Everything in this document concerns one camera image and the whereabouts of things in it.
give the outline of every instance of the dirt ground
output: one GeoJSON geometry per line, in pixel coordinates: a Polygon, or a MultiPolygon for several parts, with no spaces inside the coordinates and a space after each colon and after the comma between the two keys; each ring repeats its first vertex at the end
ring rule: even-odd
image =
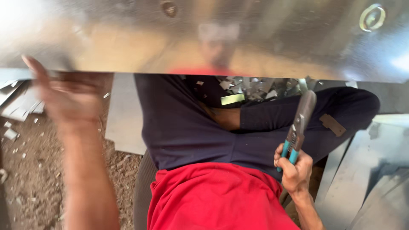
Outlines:
{"type": "MultiPolygon", "coordinates": [[[[112,74],[101,74],[99,79],[103,85],[103,96],[110,92],[112,74]]],[[[108,109],[109,97],[103,100],[103,114],[100,118],[100,134],[107,170],[117,195],[121,229],[132,230],[133,191],[141,156],[131,154],[131,157],[124,160],[128,153],[115,151],[114,143],[104,139],[108,109]]],[[[25,122],[0,118],[0,134],[7,130],[2,126],[6,121],[13,124],[11,128],[18,132],[20,137],[15,141],[5,138],[1,143],[0,165],[9,174],[4,183],[9,222],[4,226],[12,230],[64,229],[65,186],[61,162],[64,148],[57,139],[55,125],[45,113],[30,114],[25,122]]],[[[316,196],[322,171],[319,167],[313,170],[310,183],[313,197],[316,196]]],[[[286,211],[299,224],[292,203],[287,206],[286,211]]]]}

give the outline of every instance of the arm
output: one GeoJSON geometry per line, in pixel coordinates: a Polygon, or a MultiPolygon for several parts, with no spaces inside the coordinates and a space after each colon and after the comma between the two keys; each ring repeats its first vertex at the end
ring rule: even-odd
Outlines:
{"type": "MultiPolygon", "coordinates": [[[[73,81],[49,81],[47,71],[37,60],[23,60],[37,78],[47,113],[57,124],[64,144],[67,229],[119,229],[115,192],[98,135],[101,103],[96,88],[73,81]]],[[[81,80],[85,78],[84,74],[80,76],[81,80]]]]}
{"type": "Polygon", "coordinates": [[[283,168],[283,187],[288,191],[295,203],[295,208],[303,230],[325,230],[314,201],[308,191],[312,172],[312,158],[300,150],[297,162],[291,164],[287,158],[281,157],[283,144],[274,154],[274,165],[283,168]]]}

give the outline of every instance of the hand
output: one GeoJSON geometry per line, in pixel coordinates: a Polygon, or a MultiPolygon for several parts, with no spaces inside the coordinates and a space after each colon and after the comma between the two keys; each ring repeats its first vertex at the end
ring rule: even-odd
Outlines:
{"type": "Polygon", "coordinates": [[[97,122],[101,111],[101,97],[93,85],[90,73],[62,73],[66,81],[50,81],[46,69],[34,58],[22,56],[36,77],[48,115],[57,125],[97,122]]]}
{"type": "Polygon", "coordinates": [[[281,157],[283,145],[283,143],[280,144],[274,153],[274,166],[283,169],[283,187],[294,201],[309,198],[308,186],[312,172],[312,158],[300,150],[297,162],[293,165],[287,158],[281,157]]]}

